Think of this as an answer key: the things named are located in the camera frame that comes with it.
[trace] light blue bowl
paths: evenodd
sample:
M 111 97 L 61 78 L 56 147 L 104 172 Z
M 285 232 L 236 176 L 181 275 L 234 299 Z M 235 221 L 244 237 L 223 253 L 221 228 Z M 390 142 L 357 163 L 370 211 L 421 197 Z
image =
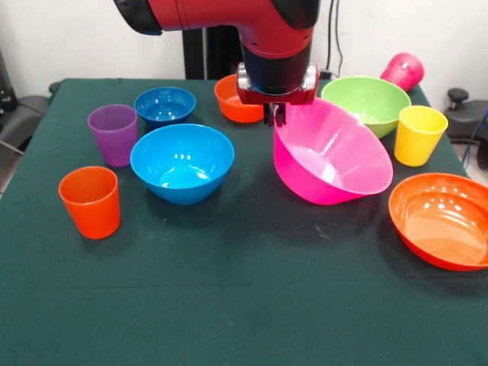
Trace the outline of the light blue bowl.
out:
M 130 164 L 146 187 L 172 204 L 196 204 L 210 196 L 234 161 L 221 132 L 200 124 L 175 124 L 145 135 Z

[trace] green bowl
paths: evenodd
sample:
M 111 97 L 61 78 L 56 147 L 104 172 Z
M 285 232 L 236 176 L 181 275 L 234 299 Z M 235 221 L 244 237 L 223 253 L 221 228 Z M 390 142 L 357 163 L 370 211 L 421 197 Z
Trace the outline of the green bowl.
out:
M 398 115 L 412 104 L 398 86 L 369 76 L 346 76 L 327 84 L 322 99 L 331 101 L 356 116 L 378 137 L 384 137 L 398 125 Z

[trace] dark green table cover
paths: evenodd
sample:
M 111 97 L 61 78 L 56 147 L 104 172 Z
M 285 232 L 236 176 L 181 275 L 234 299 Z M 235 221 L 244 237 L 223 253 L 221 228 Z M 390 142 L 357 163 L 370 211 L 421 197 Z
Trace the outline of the dark green table cover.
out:
M 103 165 L 86 118 L 160 85 L 195 94 L 191 122 L 223 131 L 235 164 L 193 207 L 117 169 L 120 229 L 83 239 L 57 186 Z M 486 364 L 486 273 L 415 257 L 388 217 L 390 190 L 332 207 L 299 199 L 275 173 L 272 129 L 226 120 L 213 86 L 64 81 L 0 201 L 0 365 Z M 419 89 L 411 95 L 427 103 Z M 391 152 L 394 133 L 384 143 Z M 446 138 L 421 168 L 392 160 L 393 186 L 422 172 L 465 174 Z

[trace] blue bowl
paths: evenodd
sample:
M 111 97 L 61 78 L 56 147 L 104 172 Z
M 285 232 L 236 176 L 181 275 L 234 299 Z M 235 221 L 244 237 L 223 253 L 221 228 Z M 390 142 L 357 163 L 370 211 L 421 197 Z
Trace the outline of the blue bowl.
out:
M 197 100 L 188 90 L 156 88 L 137 97 L 134 109 L 151 127 L 183 124 L 193 113 Z
M 234 161 L 221 132 L 199 124 L 175 124 L 145 135 L 130 165 L 146 187 L 172 204 L 196 204 L 210 196 Z

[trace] small blue bowl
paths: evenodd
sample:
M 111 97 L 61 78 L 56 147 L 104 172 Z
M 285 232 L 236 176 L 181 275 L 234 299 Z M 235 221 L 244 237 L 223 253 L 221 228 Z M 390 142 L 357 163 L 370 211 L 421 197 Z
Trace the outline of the small blue bowl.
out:
M 181 88 L 155 88 L 142 93 L 134 109 L 151 127 L 183 124 L 193 113 L 197 100 Z

